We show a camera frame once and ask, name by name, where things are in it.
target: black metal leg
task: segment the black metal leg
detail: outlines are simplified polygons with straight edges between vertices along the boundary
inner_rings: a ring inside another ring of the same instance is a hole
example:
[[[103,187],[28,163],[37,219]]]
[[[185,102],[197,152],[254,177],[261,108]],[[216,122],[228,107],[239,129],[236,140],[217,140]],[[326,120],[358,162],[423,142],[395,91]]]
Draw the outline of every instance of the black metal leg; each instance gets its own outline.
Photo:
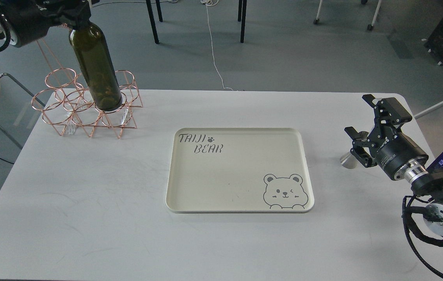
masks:
[[[6,135],[8,137],[9,140],[11,140],[19,149],[22,149],[23,146],[16,141],[16,139],[13,138],[12,135],[10,135],[3,127],[1,127],[0,125],[0,130],[2,133],[4,133],[4,135]]]
[[[240,21],[241,13],[242,13],[242,0],[239,0],[239,15],[237,16],[237,21]]]
[[[21,87],[24,91],[27,92],[27,94],[29,94],[30,96],[32,96],[34,98],[34,94],[29,91],[29,89],[27,89],[22,83],[20,83],[20,81],[18,81],[15,77],[13,77],[13,75],[11,75],[10,73],[3,73],[0,74],[0,79],[3,78],[4,76],[9,77],[11,80],[13,80],[13,82],[15,82],[19,87]],[[36,98],[36,101],[42,105],[43,107],[45,107],[45,103],[43,103],[39,98]]]
[[[160,9],[160,0],[155,0],[155,5],[157,6],[157,16],[159,16],[159,21],[162,23],[162,11]]]
[[[247,0],[242,0],[242,24],[240,27],[240,42],[244,43],[244,34],[246,31],[246,7]]]
[[[156,44],[159,44],[159,37],[157,37],[157,29],[155,28],[154,12],[152,11],[152,2],[150,2],[150,0],[146,0],[146,2],[148,17],[150,18],[150,26],[152,26],[152,33],[154,34],[154,41]]]

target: tray rim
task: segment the tray rim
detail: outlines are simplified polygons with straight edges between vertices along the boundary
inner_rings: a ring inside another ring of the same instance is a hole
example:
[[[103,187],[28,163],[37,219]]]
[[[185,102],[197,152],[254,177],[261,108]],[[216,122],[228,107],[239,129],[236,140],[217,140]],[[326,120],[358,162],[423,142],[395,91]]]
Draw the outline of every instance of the tray rim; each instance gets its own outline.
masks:
[[[305,210],[177,210],[176,208],[172,208],[170,204],[168,204],[168,194],[169,194],[169,185],[170,185],[170,178],[171,178],[171,167],[173,166],[173,157],[175,152],[175,137],[178,135],[178,133],[182,130],[244,130],[244,129],[257,129],[257,130],[265,130],[265,129],[281,129],[281,130],[290,130],[293,133],[296,133],[299,137],[299,147],[300,152],[303,155],[303,162],[305,164],[305,175],[306,175],[306,182],[307,185],[310,187],[310,194],[309,201],[307,204],[310,203],[310,206],[308,206]],[[164,199],[164,202],[167,206],[167,208],[172,211],[173,213],[307,213],[315,206],[315,196],[313,194],[313,187],[311,184],[311,178],[310,178],[310,172],[308,170],[308,163],[306,160],[306,154],[304,150],[303,145],[303,136],[301,135],[301,132],[296,128],[291,127],[203,127],[203,128],[192,128],[192,127],[185,127],[177,130],[173,135],[173,149],[171,153],[171,160],[169,164],[169,174],[167,178],[167,186],[166,186],[166,196]]]

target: rose gold wire rack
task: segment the rose gold wire rack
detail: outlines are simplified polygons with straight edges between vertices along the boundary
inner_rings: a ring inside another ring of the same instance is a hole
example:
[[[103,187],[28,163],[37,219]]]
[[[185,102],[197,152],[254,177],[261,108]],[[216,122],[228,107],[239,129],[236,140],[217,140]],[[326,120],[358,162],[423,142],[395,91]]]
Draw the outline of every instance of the rose gold wire rack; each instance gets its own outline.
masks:
[[[73,69],[60,68],[50,72],[45,81],[47,89],[35,94],[32,108],[41,112],[41,119],[51,125],[60,135],[73,135],[81,128],[88,137],[92,137],[97,128],[114,131],[119,139],[125,129],[136,129],[133,109],[143,107],[136,79],[130,71],[116,71],[119,90],[123,97],[121,106],[111,112],[105,112],[95,106],[89,88],[78,82],[82,75]],[[55,102],[41,107],[36,101],[38,96],[52,94]]]

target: black table leg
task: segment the black table leg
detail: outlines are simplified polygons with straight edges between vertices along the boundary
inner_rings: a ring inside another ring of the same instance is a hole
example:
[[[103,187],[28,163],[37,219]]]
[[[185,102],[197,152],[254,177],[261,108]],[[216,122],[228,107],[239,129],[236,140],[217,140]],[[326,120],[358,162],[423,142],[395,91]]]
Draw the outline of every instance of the black table leg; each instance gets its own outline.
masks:
[[[239,15],[237,16],[237,21],[240,21],[241,13],[242,13],[242,0],[239,0]]]
[[[146,0],[146,2],[148,17],[150,18],[150,25],[152,26],[152,33],[154,34],[154,41],[156,44],[159,44],[159,37],[157,37],[157,29],[155,28],[154,12],[152,11],[152,3],[150,2],[150,0]]]
[[[240,42],[244,43],[244,33],[246,31],[246,7],[247,0],[242,0],[242,24],[240,27]]]
[[[159,16],[159,21],[162,23],[162,11],[160,9],[160,0],[155,0],[155,5],[157,5],[157,16]]]

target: chair leg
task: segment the chair leg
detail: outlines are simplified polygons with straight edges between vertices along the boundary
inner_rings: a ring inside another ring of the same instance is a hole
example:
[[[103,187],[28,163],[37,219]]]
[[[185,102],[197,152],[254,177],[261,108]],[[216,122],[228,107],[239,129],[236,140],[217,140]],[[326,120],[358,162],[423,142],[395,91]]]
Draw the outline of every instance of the chair leg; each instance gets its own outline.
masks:
[[[323,0],[320,0],[320,3],[318,4],[318,11],[317,11],[317,16],[315,17],[313,24],[316,25],[318,23],[318,21],[320,20],[320,10],[322,9],[322,2]]]
[[[20,83],[15,77],[13,77],[13,75],[11,75],[9,73],[3,73],[3,74],[0,74],[0,79],[3,78],[4,76],[9,77],[11,80],[13,80],[13,82],[15,82],[25,92],[27,92],[27,94],[29,94],[30,96],[32,96],[34,98],[34,94],[31,91],[29,91],[22,83]],[[39,100],[39,98],[36,98],[36,101],[38,103],[40,103],[43,107],[45,107],[45,104],[41,100]]]
[[[157,16],[159,17],[159,21],[162,23],[162,11],[160,9],[160,0],[155,0],[155,5],[157,6]]]
[[[375,11],[375,13],[374,13],[374,17],[372,18],[372,23],[370,24],[370,25],[368,25],[367,26],[367,30],[372,30],[373,28],[374,28],[374,24],[376,23],[376,19],[377,19],[377,16],[378,16],[378,14],[379,14],[379,8],[381,7],[381,2],[382,2],[383,0],[379,0],[378,1],[378,5],[377,5],[377,7],[376,7],[376,11]]]
[[[246,32],[246,7],[247,0],[242,0],[242,24],[240,27],[240,42],[244,43],[244,34]]]
[[[242,0],[239,0],[239,13],[237,16],[237,21],[241,21],[241,16],[242,16]]]
[[[159,37],[157,37],[157,29],[155,28],[154,12],[152,11],[152,3],[150,2],[150,0],[146,0],[146,2],[148,17],[150,18],[150,26],[152,26],[152,33],[154,34],[154,42],[156,44],[159,44]]]
[[[16,139],[10,135],[3,127],[1,127],[0,125],[0,130],[2,133],[4,133],[4,135],[6,135],[8,137],[9,140],[11,140],[19,149],[23,149],[23,146],[16,141]]]

